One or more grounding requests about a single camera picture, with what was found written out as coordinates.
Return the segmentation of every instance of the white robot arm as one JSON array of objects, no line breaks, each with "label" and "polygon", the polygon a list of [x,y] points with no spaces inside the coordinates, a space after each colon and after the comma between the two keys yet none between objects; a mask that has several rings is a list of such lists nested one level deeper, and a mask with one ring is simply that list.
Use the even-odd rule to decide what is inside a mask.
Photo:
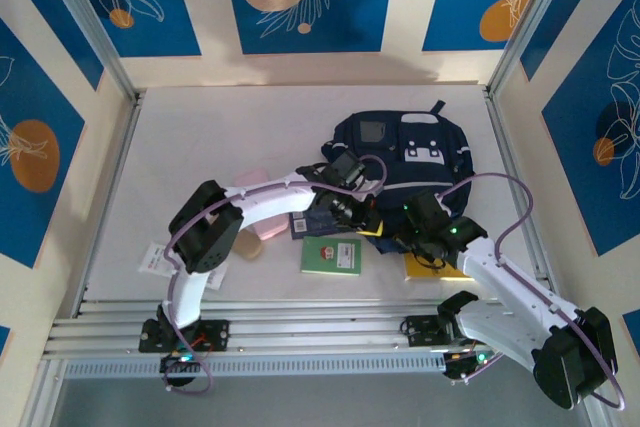
[{"label": "white robot arm", "polygon": [[[167,251],[173,249],[185,268],[172,278],[158,320],[145,322],[139,350],[194,352],[192,340],[208,328],[208,321],[200,319],[207,277],[227,257],[237,233],[255,222],[321,208],[360,233],[384,235],[374,196],[386,171],[373,188],[364,189],[368,181],[362,160],[347,151],[322,171],[303,167],[251,188],[202,184],[169,226],[173,238]],[[604,314],[595,308],[580,311],[542,287],[501,256],[473,220],[451,219],[428,190],[409,199],[405,212],[406,226],[396,241],[430,262],[458,254],[458,268],[500,300],[480,301],[460,292],[443,302],[435,324],[451,345],[473,339],[504,353],[532,371],[545,394],[564,408],[575,406],[608,377],[615,382],[617,363]],[[585,342],[592,344],[591,351]]]}]

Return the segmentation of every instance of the navy blue backpack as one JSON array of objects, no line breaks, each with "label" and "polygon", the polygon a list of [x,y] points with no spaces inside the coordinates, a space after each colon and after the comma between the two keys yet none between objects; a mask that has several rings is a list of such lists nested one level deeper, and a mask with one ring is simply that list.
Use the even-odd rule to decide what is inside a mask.
[{"label": "navy blue backpack", "polygon": [[[404,252],[391,237],[405,219],[407,198],[426,188],[443,192],[474,174],[464,132],[440,115],[443,107],[444,102],[438,101],[429,112],[359,112],[338,124],[333,140],[322,146],[329,162],[349,149],[358,157],[377,155],[387,166],[387,181],[376,199],[385,237],[367,236],[381,253]],[[367,177],[380,179],[380,166],[367,162]],[[471,183],[444,199],[452,217],[462,215],[470,192]]]}]

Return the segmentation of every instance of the wire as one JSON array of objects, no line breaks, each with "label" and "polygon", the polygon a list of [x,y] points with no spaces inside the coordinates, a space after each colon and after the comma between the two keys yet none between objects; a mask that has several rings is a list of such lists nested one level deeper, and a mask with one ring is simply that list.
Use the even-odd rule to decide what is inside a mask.
[{"label": "wire", "polygon": [[[532,294],[534,294],[536,297],[538,297],[542,301],[542,303],[544,303],[547,307],[551,308],[553,306],[553,302],[550,299],[548,299],[547,296],[542,294],[527,279],[525,279],[522,275],[520,275],[518,272],[513,270],[506,262],[501,260],[502,259],[502,253],[500,251],[500,247],[502,246],[502,242],[504,242],[504,239],[506,239],[509,234],[511,234],[518,227],[520,227],[527,220],[527,218],[529,218],[529,216],[531,215],[531,212],[533,211],[533,194],[531,193],[531,190],[529,189],[529,187],[526,186],[526,184],[524,182],[522,182],[520,179],[517,179],[517,178],[515,178],[515,177],[513,177],[511,175],[502,174],[502,173],[498,173],[498,172],[487,172],[487,173],[483,173],[483,174],[475,174],[475,175],[472,175],[471,177],[466,178],[462,182],[457,183],[453,187],[450,187],[449,189],[445,190],[444,192],[442,192],[440,194],[437,194],[436,198],[438,198],[439,200],[442,200],[444,197],[446,197],[447,195],[451,194],[452,192],[455,192],[456,190],[458,190],[463,185],[468,184],[469,182],[472,182],[473,180],[481,178],[481,177],[501,177],[503,179],[508,179],[509,181],[518,184],[522,188],[524,193],[526,194],[527,200],[528,200],[527,210],[525,211],[525,213],[515,223],[513,223],[502,234],[500,234],[500,236],[496,240],[496,243],[495,243],[495,246],[494,246],[494,255],[495,255],[496,261],[499,262],[500,267],[504,268],[504,270],[509,275],[511,275],[518,282],[520,282]],[[587,349],[589,349],[589,352],[591,353],[591,355],[593,355],[593,357],[595,358],[596,362],[598,363],[598,365],[600,366],[602,371],[607,376],[607,379],[609,379],[609,381],[611,382],[611,385],[613,385],[613,388],[614,388],[614,390],[616,392],[616,395],[618,396],[618,403],[616,404],[616,403],[614,403],[614,402],[612,402],[612,401],[610,401],[608,399],[605,399],[604,397],[602,397],[601,395],[597,394],[596,392],[593,392],[591,395],[593,395],[600,402],[604,403],[605,405],[607,405],[607,406],[609,406],[611,408],[614,408],[616,410],[624,410],[624,408],[625,408],[624,393],[622,392],[622,388],[620,387],[620,384],[618,383],[618,380],[616,379],[615,375],[613,374],[613,371],[611,370],[609,365],[607,365],[607,362],[602,357],[602,354],[600,354],[600,352],[598,352],[598,349],[596,348],[595,345],[593,345],[593,342],[591,342],[589,337],[587,337],[587,335],[582,331],[582,329],[565,312],[563,312],[562,309],[558,308],[558,309],[556,309],[555,311],[552,311],[552,312],[554,312],[558,317],[560,317],[564,322],[566,322],[567,325],[571,328],[571,330],[573,330],[575,332],[575,334],[580,338],[580,340],[584,343],[584,345],[587,347]],[[493,364],[493,362],[489,362],[482,369],[480,369],[479,372],[472,374],[471,376],[467,377],[465,380],[469,381],[473,376],[479,374],[483,370],[486,370],[486,368],[488,368],[492,364]]]},{"label": "wire", "polygon": [[257,195],[257,194],[262,194],[264,192],[269,192],[271,190],[281,190],[281,189],[290,189],[290,188],[294,188],[294,187],[306,187],[306,188],[318,188],[318,189],[325,189],[325,190],[330,190],[332,192],[336,192],[338,194],[346,194],[346,195],[352,195],[352,196],[361,196],[363,194],[376,194],[377,192],[379,192],[380,187],[382,187],[385,183],[385,181],[387,180],[387,166],[385,165],[385,163],[382,161],[382,159],[380,157],[377,157],[375,155],[363,155],[362,157],[360,157],[359,159],[360,161],[365,161],[365,160],[373,160],[375,162],[378,162],[378,164],[380,164],[380,167],[382,168],[382,177],[380,178],[380,180],[371,188],[366,189],[366,190],[358,190],[358,191],[351,191],[351,190],[347,190],[347,189],[341,189],[340,187],[333,187],[332,185],[327,185],[327,184],[322,184],[320,182],[308,182],[308,181],[293,181],[293,182],[277,182],[277,183],[273,183],[273,184],[267,184],[267,185],[263,185],[260,187],[256,187],[254,189],[250,189],[247,190],[246,192],[244,192],[243,194],[235,194],[232,195],[231,197],[227,197],[225,199],[220,200],[219,202],[215,202],[214,204],[210,205],[209,207],[201,210],[200,212],[198,212],[198,214],[196,214],[195,216],[193,216],[193,218],[191,218],[191,220],[189,220],[186,224],[184,224],[172,237],[171,240],[169,240],[169,243],[167,244],[166,248],[164,249],[164,253],[163,256],[164,258],[173,265],[174,267],[174,274],[171,276],[171,281],[169,282],[169,289],[167,292],[167,300],[166,300],[166,305],[167,305],[167,311],[168,311],[168,319],[169,319],[169,323],[171,324],[171,327],[173,328],[176,336],[178,337],[178,339],[180,340],[180,342],[182,343],[182,345],[185,347],[185,349],[187,351],[189,351],[189,353],[192,355],[192,360],[191,362],[196,362],[201,368],[202,370],[204,370],[206,376],[207,376],[207,385],[206,387],[204,387],[201,390],[181,390],[181,389],[176,389],[174,388],[172,385],[169,384],[168,382],[168,378],[165,375],[163,377],[163,381],[165,384],[165,388],[170,391],[170,392],[177,392],[179,394],[183,394],[183,395],[202,395],[207,393],[209,390],[211,390],[211,388],[213,387],[213,374],[211,373],[211,369],[209,369],[209,365],[207,362],[205,362],[205,360],[198,355],[198,353],[193,349],[193,347],[191,345],[189,345],[189,342],[187,341],[187,339],[184,337],[184,335],[182,334],[182,332],[180,331],[180,327],[178,326],[178,324],[176,323],[176,312],[175,312],[175,308],[173,305],[173,294],[176,288],[176,283],[178,281],[178,274],[180,272],[180,264],[178,264],[178,262],[171,257],[171,251],[173,249],[173,247],[176,245],[176,243],[178,242],[178,240],[180,240],[180,238],[187,233],[187,231],[193,227],[196,223],[198,223],[200,220],[202,220],[203,218],[205,218],[207,215],[209,215],[211,212],[214,212],[216,210],[218,210],[220,207],[231,203],[231,202],[235,202],[237,200],[241,200],[244,199],[246,197],[251,197],[252,195]]},{"label": "wire", "polygon": [[436,265],[436,264],[428,263],[429,261],[427,261],[427,263],[420,262],[420,257],[421,256],[419,256],[419,255],[413,254],[413,258],[416,259],[416,262],[418,262],[418,264],[420,264],[425,269],[443,270],[443,269],[447,268],[447,262],[444,259],[439,259],[442,262],[442,265]]},{"label": "wire", "polygon": [[496,355],[494,355],[493,357],[491,357],[491,359],[489,359],[489,361],[487,361],[486,364],[484,364],[482,367],[480,367],[479,369],[476,369],[474,372],[472,372],[471,374],[467,375],[464,379],[457,379],[457,380],[452,380],[451,382],[453,382],[454,384],[459,384],[461,382],[463,383],[467,383],[469,382],[471,379],[477,377],[478,375],[480,375],[482,372],[486,371],[489,367],[491,367],[493,364],[495,364],[497,361],[499,361],[502,357],[504,357],[504,354],[502,352],[498,352]]}]

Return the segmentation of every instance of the metal frame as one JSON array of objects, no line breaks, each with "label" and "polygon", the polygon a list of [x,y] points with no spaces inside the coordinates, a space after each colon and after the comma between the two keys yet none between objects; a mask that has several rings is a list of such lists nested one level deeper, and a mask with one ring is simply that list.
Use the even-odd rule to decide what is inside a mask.
[{"label": "metal frame", "polygon": [[501,85],[511,70],[518,64],[520,55],[522,55],[550,3],[551,0],[531,0],[527,4],[520,17],[520,22],[516,25],[502,57],[500,57],[498,65],[487,83],[487,92],[492,100],[495,101],[495,95],[500,90]]},{"label": "metal frame", "polygon": [[66,360],[43,360],[40,362],[33,381],[31,395],[20,420],[20,427],[49,427],[51,425],[66,369]]},{"label": "metal frame", "polygon": [[[408,315],[435,315],[437,301],[203,302],[204,319],[232,322],[228,350],[213,356],[465,352],[448,345],[409,348],[400,324]],[[140,354],[142,323],[153,302],[85,303],[77,319],[56,320],[43,359],[155,359]]]},{"label": "metal frame", "polygon": [[89,274],[91,273],[91,267],[95,260],[95,256],[97,255],[97,252],[98,252],[98,244],[100,243],[100,239],[104,234],[105,224],[109,216],[109,212],[111,211],[113,200],[115,198],[115,193],[118,188],[118,184],[120,182],[120,177],[122,176],[122,170],[124,169],[124,163],[127,158],[127,154],[129,153],[129,147],[131,146],[131,141],[133,140],[133,133],[136,129],[138,118],[140,117],[140,110],[141,110],[141,101],[138,100],[133,105],[132,110],[129,112],[129,116],[123,128],[123,133],[116,142],[116,144],[119,145],[118,154],[116,156],[116,161],[113,166],[113,172],[111,173],[111,177],[109,180],[109,188],[107,190],[107,196],[104,202],[104,206],[102,208],[102,212],[100,214],[100,219],[98,220],[98,226],[89,244],[89,254],[82,268],[82,275],[80,277],[78,289],[76,290],[74,299],[73,299],[71,312],[72,312],[72,316],[74,317],[77,316],[80,311],[80,304],[82,303],[82,298],[86,291],[87,282],[89,280]]},{"label": "metal frame", "polygon": [[[518,176],[513,154],[495,95],[517,65],[551,0],[532,0],[508,43],[486,91],[487,108],[507,173]],[[127,96],[136,94],[117,52],[88,0],[64,0],[74,19]],[[64,378],[157,377],[159,355],[137,352],[142,322],[153,317],[156,303],[82,302],[86,282],[95,258],[104,224],[133,138],[140,106],[136,104],[127,121],[113,169],[107,200],[92,240],[91,252],[75,295],[73,319],[54,322],[45,346],[31,398],[21,427],[48,426],[53,418],[61,380]],[[518,214],[526,200],[512,186]],[[524,226],[527,249],[536,277],[557,283],[549,267],[535,221]],[[411,348],[399,332],[408,315],[435,313],[437,301],[402,302],[204,302],[204,318],[233,321],[230,351],[213,353],[210,365],[217,375],[298,375],[368,372],[439,372],[444,369],[442,352],[464,351],[447,345]],[[606,409],[585,402],[590,419],[597,425],[615,425]]]},{"label": "metal frame", "polygon": [[129,100],[135,100],[136,92],[133,83],[120,62],[120,56],[107,35],[100,19],[98,19],[95,10],[91,7],[89,0],[62,1],[73,16],[73,20],[75,20],[78,27],[80,27],[80,30],[98,56],[98,59],[102,62],[102,65],[104,65],[113,76],[116,84]]}]

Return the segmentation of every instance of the green notebook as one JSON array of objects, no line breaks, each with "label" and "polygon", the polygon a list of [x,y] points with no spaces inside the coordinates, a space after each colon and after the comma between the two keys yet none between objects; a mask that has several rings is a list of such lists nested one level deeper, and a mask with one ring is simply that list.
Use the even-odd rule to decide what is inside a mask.
[{"label": "green notebook", "polygon": [[301,272],[360,275],[360,240],[305,237],[302,240]]}]

